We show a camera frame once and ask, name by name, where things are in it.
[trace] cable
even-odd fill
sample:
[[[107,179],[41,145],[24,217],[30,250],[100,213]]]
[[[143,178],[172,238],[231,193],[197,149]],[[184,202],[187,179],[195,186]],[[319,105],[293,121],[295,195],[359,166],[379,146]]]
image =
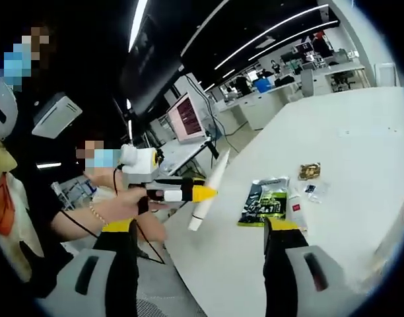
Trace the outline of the cable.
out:
[[[116,195],[118,195],[117,182],[116,182],[116,172],[117,172],[117,170],[121,170],[123,166],[124,166],[124,165],[119,165],[119,166],[117,166],[117,167],[114,169],[113,173],[112,173],[112,178],[113,178],[113,182],[114,182],[114,191],[116,192]],[[149,256],[148,256],[147,258],[146,258],[146,257],[143,257],[143,256],[139,256],[139,255],[138,255],[138,256],[139,256],[140,258],[147,259],[147,260],[150,260],[150,261],[159,263],[159,264],[165,264],[164,259],[161,258],[160,254],[155,250],[154,246],[149,242],[147,236],[145,236],[145,234],[143,233],[143,230],[142,230],[141,226],[139,226],[139,224],[137,223],[137,221],[136,221],[136,226],[137,226],[137,228],[139,229],[139,231],[141,232],[141,234],[142,234],[143,238],[145,239],[145,241],[149,244],[149,246],[151,247],[151,249],[153,250],[153,252],[155,252],[155,254],[160,258],[161,261],[152,259],[152,258],[150,258]]]
[[[214,123],[214,127],[215,127],[214,147],[216,148],[216,147],[217,147],[218,133],[219,133],[220,129],[218,128],[218,125],[217,125],[217,123],[215,122],[214,114],[213,114],[213,111],[212,111],[211,106],[210,106],[210,104],[209,104],[209,100],[207,101],[206,96],[205,96],[203,93],[201,93],[201,91],[200,91],[199,88],[196,86],[196,84],[193,82],[193,80],[192,80],[187,74],[185,74],[185,76],[186,76],[186,79],[187,79],[188,83],[196,90],[196,92],[198,93],[198,95],[201,96],[202,99],[203,99],[203,101],[207,104],[208,113],[209,113],[209,115],[212,117],[213,123]],[[213,167],[213,158],[214,158],[214,154],[211,155],[211,168]]]
[[[79,227],[81,227],[83,230],[85,230],[87,233],[89,233],[91,236],[98,238],[98,236],[96,234],[94,234],[92,231],[90,231],[89,229],[87,229],[85,226],[81,225],[80,223],[78,223],[76,220],[74,220],[72,217],[70,217],[70,215],[68,215],[64,210],[61,210],[61,212],[68,218],[70,219],[73,223],[75,223],[76,225],[78,225]]]
[[[222,124],[216,117],[214,117],[214,115],[213,115],[213,110],[212,110],[212,108],[211,108],[211,105],[209,104],[208,98],[207,98],[204,94],[201,93],[199,87],[196,86],[196,84],[193,82],[193,80],[192,80],[189,76],[187,76],[187,75],[185,75],[185,76],[186,76],[186,78],[187,78],[187,81],[191,84],[191,86],[192,86],[192,87],[197,91],[197,93],[204,99],[204,101],[205,101],[205,103],[207,104],[207,107],[208,107],[208,112],[210,113],[210,115],[211,115],[211,117],[212,117],[212,119],[213,119],[213,121],[214,121],[214,124],[215,124],[215,126],[217,127],[217,129],[218,129],[218,126],[217,126],[217,124],[215,123],[215,121],[217,121],[217,122],[221,125],[221,127],[222,127],[222,129],[223,129],[223,131],[224,131],[223,135],[224,135],[224,138],[226,139],[226,142],[227,142],[237,153],[240,153],[240,151],[237,151],[237,149],[235,148],[235,146],[234,146],[233,144],[231,144],[231,142],[228,140],[227,135],[226,135],[226,129],[225,129],[225,127],[223,126],[223,124]]]

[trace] bracelet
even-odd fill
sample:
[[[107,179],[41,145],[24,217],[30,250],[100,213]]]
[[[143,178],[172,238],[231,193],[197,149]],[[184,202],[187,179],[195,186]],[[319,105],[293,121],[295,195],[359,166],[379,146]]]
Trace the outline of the bracelet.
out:
[[[92,202],[89,203],[89,208],[90,208],[90,211],[92,211],[92,214],[93,214],[96,218],[98,218],[99,220],[101,220],[101,221],[104,223],[105,226],[108,226],[108,223],[105,221],[105,219],[102,218],[102,216],[101,216],[99,213],[96,212],[95,207],[94,207],[94,204],[93,204]]]

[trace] computer monitor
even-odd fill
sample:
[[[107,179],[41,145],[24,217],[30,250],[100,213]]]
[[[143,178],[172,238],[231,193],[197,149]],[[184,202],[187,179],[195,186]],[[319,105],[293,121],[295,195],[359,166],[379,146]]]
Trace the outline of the computer monitor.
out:
[[[296,50],[301,54],[306,54],[312,52],[314,48],[312,47],[311,43],[304,42],[295,46]]]
[[[180,143],[205,137],[205,130],[189,94],[182,96],[167,114]]]

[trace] fluorescent light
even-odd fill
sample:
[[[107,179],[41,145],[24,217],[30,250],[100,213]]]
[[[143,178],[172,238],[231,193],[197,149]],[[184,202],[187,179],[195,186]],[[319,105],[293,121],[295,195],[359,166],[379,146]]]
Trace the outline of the fluorescent light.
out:
[[[132,141],[132,140],[133,140],[133,136],[132,136],[132,134],[131,134],[131,120],[129,120],[129,121],[127,122],[127,126],[129,127],[129,137],[130,137],[130,141]]]
[[[141,28],[143,13],[145,13],[147,3],[148,0],[139,0],[137,3],[135,16],[133,17],[133,24],[131,25],[129,52],[131,51],[131,48],[133,47],[139,33],[139,29]]]
[[[292,36],[286,38],[285,40],[282,40],[282,41],[280,41],[280,42],[278,42],[278,43],[276,43],[276,44],[274,44],[274,45],[271,45],[271,46],[268,47],[268,48],[265,48],[262,52],[259,52],[258,54],[256,54],[256,55],[252,56],[251,58],[249,58],[248,61],[251,61],[251,60],[253,60],[254,58],[257,58],[259,55],[264,54],[266,51],[269,51],[271,48],[274,48],[275,46],[280,45],[280,44],[282,44],[282,43],[284,43],[284,42],[286,42],[286,41],[288,41],[288,40],[291,40],[292,38],[295,38],[295,37],[297,37],[297,36],[299,36],[299,35],[302,35],[303,33],[306,33],[306,32],[315,30],[316,28],[320,28],[320,27],[322,27],[322,26],[330,25],[330,24],[333,24],[333,23],[338,23],[338,21],[337,21],[337,20],[334,20],[334,21],[331,21],[331,22],[323,23],[323,24],[314,26],[313,28],[309,28],[309,29],[307,29],[307,30],[305,30],[305,31],[301,31],[301,32],[299,32],[298,34],[292,35]]]
[[[61,166],[61,163],[37,164],[36,166],[38,168],[58,167]]]
[[[208,88],[206,88],[206,89],[204,90],[204,92],[207,92],[209,89],[213,88],[214,86],[215,86],[215,84],[212,84],[211,86],[209,86]]]
[[[225,74],[224,76],[222,76],[223,78],[226,78],[227,76],[229,76],[229,74],[231,74],[233,71],[235,71],[235,69],[232,69],[231,71],[229,71],[227,74]]]
[[[218,68],[220,68],[221,66],[223,66],[229,59],[231,59],[233,56],[235,56],[238,52],[240,52],[242,49],[248,47],[250,44],[252,44],[254,41],[256,41],[257,39],[261,38],[262,36],[266,35],[266,33],[269,33],[270,31],[274,30],[275,28],[278,28],[280,25],[283,25],[284,23],[287,23],[288,21],[291,21],[295,18],[301,17],[302,15],[305,15],[306,13],[318,10],[318,9],[322,9],[328,7],[328,5],[320,5],[318,7],[314,7],[308,10],[305,10],[301,13],[298,13],[297,15],[294,15],[290,18],[285,19],[284,21],[281,21],[280,23],[276,24],[275,26],[269,28],[268,30],[266,30],[265,32],[262,32],[260,35],[256,36],[255,38],[252,38],[248,43],[244,44],[241,48],[239,48],[238,50],[236,50],[233,54],[231,54],[230,56],[228,56],[224,61],[222,61],[221,63],[219,63],[216,67],[215,70],[217,70]]]

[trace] blue face mask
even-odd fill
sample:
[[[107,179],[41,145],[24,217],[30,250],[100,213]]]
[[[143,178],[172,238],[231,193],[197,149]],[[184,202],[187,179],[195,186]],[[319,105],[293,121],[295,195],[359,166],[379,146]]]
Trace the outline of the blue face mask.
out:
[[[85,167],[117,167],[121,150],[95,149],[94,158],[84,160]]]
[[[30,44],[13,44],[12,52],[4,53],[4,68],[0,76],[4,82],[21,90],[22,77],[32,75],[32,53]]]

